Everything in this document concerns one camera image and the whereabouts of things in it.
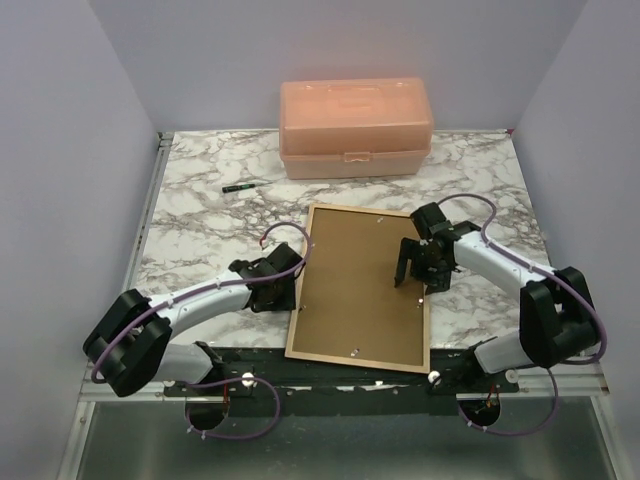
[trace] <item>cable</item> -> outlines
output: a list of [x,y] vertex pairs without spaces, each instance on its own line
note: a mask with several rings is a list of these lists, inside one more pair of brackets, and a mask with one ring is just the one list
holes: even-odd
[[[271,390],[271,393],[273,393],[273,398],[276,402],[276,409],[275,409],[275,412],[273,413],[273,417],[271,418],[271,421],[264,428],[262,428],[261,430],[258,430],[255,433],[248,433],[245,435],[226,435],[223,433],[215,433],[212,431],[198,430],[191,423],[191,418],[189,417],[189,410],[187,410],[185,414],[185,418],[187,420],[187,423],[189,424],[189,429],[187,430],[187,433],[191,431],[197,432],[200,435],[202,435],[203,440],[205,437],[218,438],[221,440],[253,440],[255,438],[261,437],[265,433],[269,432],[273,427],[275,427],[276,423],[278,423],[278,419],[280,418],[280,408],[281,408],[280,396],[278,395],[276,388],[262,378],[252,377],[250,380],[256,381],[258,383],[262,383],[269,390]],[[202,385],[189,385],[189,386],[191,388],[215,388],[215,387],[221,387],[223,385],[229,385],[230,383],[246,382],[246,381],[247,381],[246,378],[237,377],[237,378],[229,378],[227,380],[220,380],[219,382],[204,383]]]
[[549,280],[555,282],[557,285],[563,288],[566,292],[568,292],[573,298],[575,298],[576,301],[580,303],[580,305],[585,310],[587,310],[589,315],[591,315],[591,317],[593,318],[593,321],[596,324],[596,329],[598,330],[598,336],[600,337],[600,349],[595,355],[592,355],[591,357],[588,357],[584,360],[565,360],[563,363],[567,365],[589,365],[591,363],[595,363],[598,360],[600,360],[607,350],[607,344],[608,344],[607,331],[604,327],[604,324],[602,323],[602,319],[600,318],[598,313],[595,311],[595,309],[591,306],[591,304],[587,302],[582,297],[582,295],[580,295],[573,287],[571,287],[571,285],[566,283],[561,278],[556,277],[552,273],[547,272],[546,270],[543,270],[542,268],[537,267],[536,265],[529,265],[524,260],[512,254],[509,250],[501,247],[496,243],[493,243],[490,240],[489,236],[487,235],[487,227],[496,218],[496,215],[498,214],[498,208],[496,207],[495,203],[493,203],[488,198],[475,193],[456,193],[454,195],[449,195],[448,197],[443,198],[438,202],[438,205],[441,205],[448,200],[452,200],[454,198],[462,198],[462,197],[475,198],[477,200],[481,200],[486,204],[488,204],[489,207],[491,207],[491,215],[489,215],[489,218],[485,220],[485,222],[482,224],[482,228],[480,229],[480,235],[482,236],[482,240],[489,248],[498,252],[500,255],[511,260],[512,262],[520,265],[521,267],[525,267],[527,269],[530,268],[531,271],[537,273],[538,275],[542,275],[543,277],[548,278]]
[[[302,268],[307,263],[307,261],[309,260],[309,257],[311,256],[311,249],[313,247],[311,243],[311,237],[303,227],[293,222],[274,223],[269,228],[267,228],[267,230],[264,232],[264,235],[260,239],[260,245],[262,246],[262,242],[264,241],[265,238],[267,238],[267,236],[273,229],[278,227],[284,227],[284,226],[293,227],[297,229],[300,233],[302,233],[302,235],[304,235],[307,248],[304,253],[304,257],[302,258],[302,260],[300,260],[300,262],[297,263],[297,265],[289,268],[288,270],[285,270],[284,272],[276,273],[274,275],[267,275],[266,277],[242,278],[239,280],[227,280],[226,282],[221,282],[219,284],[211,283],[209,285],[204,285],[200,288],[196,288],[195,290],[191,290],[189,292],[183,293],[182,295],[178,295],[173,299],[173,303],[174,304],[180,303],[183,300],[186,300],[187,298],[191,298],[195,295],[199,295],[201,293],[208,292],[210,290],[230,287],[232,285],[250,285],[255,283],[271,282],[273,280],[278,280],[279,278],[283,278],[288,275],[291,275],[292,273],[295,273],[296,270],[298,270],[299,268]],[[163,310],[168,306],[169,306],[169,303],[167,301],[164,301],[154,307],[151,307],[149,310],[145,311],[144,313],[136,317],[118,335],[116,335],[116,337],[106,346],[106,348],[104,349],[100,357],[98,357],[98,360],[96,360],[93,366],[93,370],[91,370],[91,381],[93,383],[106,383],[106,380],[104,378],[98,378],[98,373],[100,372],[100,368],[102,367],[102,364],[104,363],[106,358],[109,356],[109,354],[113,351],[113,349],[116,348],[116,346],[122,341],[123,338],[125,338],[129,334],[129,332],[131,332],[131,330],[136,328],[138,325],[140,325],[142,322],[144,322],[148,317],[150,317],[154,313],[157,313],[158,311]]]
[[556,382],[556,377],[554,377],[553,373],[551,373],[551,370],[547,369],[547,373],[549,374],[549,378],[551,379],[551,383],[553,385],[553,406],[551,407],[551,413],[549,413],[547,418],[545,418],[544,421],[537,427],[530,428],[529,430],[520,430],[515,432],[506,432],[504,430],[495,430],[493,428],[481,427],[480,425],[477,425],[469,420],[469,417],[467,417],[467,415],[464,413],[460,404],[458,404],[458,414],[463,418],[465,422],[467,422],[468,427],[474,428],[475,430],[478,430],[480,432],[488,433],[490,435],[497,435],[498,437],[525,437],[527,435],[537,433],[549,426],[549,424],[556,418],[556,415],[558,415],[558,400],[560,397],[558,393],[558,383]]

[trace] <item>gray wall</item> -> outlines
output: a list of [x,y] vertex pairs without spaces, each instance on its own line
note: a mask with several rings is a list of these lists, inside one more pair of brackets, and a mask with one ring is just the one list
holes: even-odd
[[438,128],[514,127],[585,0],[90,0],[160,130],[276,127],[284,80],[418,75]]
[[620,429],[640,474],[640,2],[590,0],[514,136],[555,265],[604,317]]
[[85,0],[0,4],[0,477],[53,479],[154,129]]

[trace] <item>board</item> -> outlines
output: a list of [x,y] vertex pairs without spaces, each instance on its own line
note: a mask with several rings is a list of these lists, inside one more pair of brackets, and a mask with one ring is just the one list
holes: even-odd
[[400,241],[419,239],[405,212],[313,204],[309,262],[296,285],[289,358],[429,372],[424,285],[394,288]]

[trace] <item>box latch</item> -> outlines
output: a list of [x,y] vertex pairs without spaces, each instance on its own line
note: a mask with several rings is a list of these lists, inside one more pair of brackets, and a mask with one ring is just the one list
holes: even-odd
[[345,163],[353,163],[353,162],[368,162],[371,160],[370,152],[347,152],[342,158]]

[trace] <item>marble surface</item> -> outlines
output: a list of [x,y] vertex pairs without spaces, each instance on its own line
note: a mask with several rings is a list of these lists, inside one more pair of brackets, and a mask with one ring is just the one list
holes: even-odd
[[[223,185],[270,185],[222,195]],[[162,181],[137,287],[166,293],[215,277],[233,260],[262,256],[258,239],[270,224],[306,224],[313,202],[410,212],[444,196],[474,192],[497,202],[489,229],[497,241],[536,261],[547,255],[533,216],[511,139],[502,132],[436,133],[433,150],[411,177],[293,181],[286,179],[275,131],[176,134]],[[454,222],[478,224],[488,208],[474,200],[443,206]],[[275,241],[301,246],[293,229],[277,229]],[[251,311],[216,317],[178,337],[219,346],[283,347],[288,313]],[[431,345],[463,348],[514,330],[517,302],[482,277],[454,274],[446,293],[431,296]]]

